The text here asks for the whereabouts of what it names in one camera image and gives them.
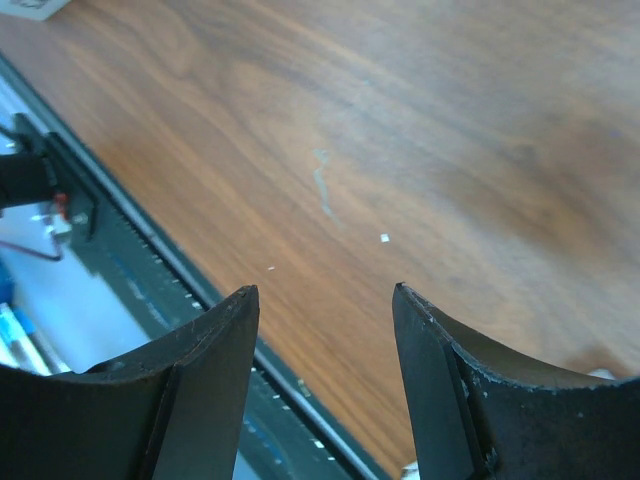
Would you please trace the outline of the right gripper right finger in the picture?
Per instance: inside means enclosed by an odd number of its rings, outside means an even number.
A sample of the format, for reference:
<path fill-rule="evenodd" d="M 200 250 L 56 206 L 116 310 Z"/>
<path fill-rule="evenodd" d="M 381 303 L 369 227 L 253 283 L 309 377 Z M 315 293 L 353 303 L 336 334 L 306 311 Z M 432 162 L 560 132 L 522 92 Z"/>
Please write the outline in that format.
<path fill-rule="evenodd" d="M 635 479 L 639 382 L 539 361 L 397 284 L 392 314 L 424 479 Z"/>

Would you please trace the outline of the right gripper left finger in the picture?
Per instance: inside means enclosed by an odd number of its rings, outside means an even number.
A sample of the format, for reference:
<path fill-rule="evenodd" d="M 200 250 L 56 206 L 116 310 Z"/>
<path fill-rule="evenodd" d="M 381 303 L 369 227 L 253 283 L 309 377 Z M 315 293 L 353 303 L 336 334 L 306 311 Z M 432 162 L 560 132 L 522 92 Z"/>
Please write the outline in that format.
<path fill-rule="evenodd" d="M 82 374 L 1 370 L 5 479 L 229 479 L 259 324 L 245 286 Z"/>

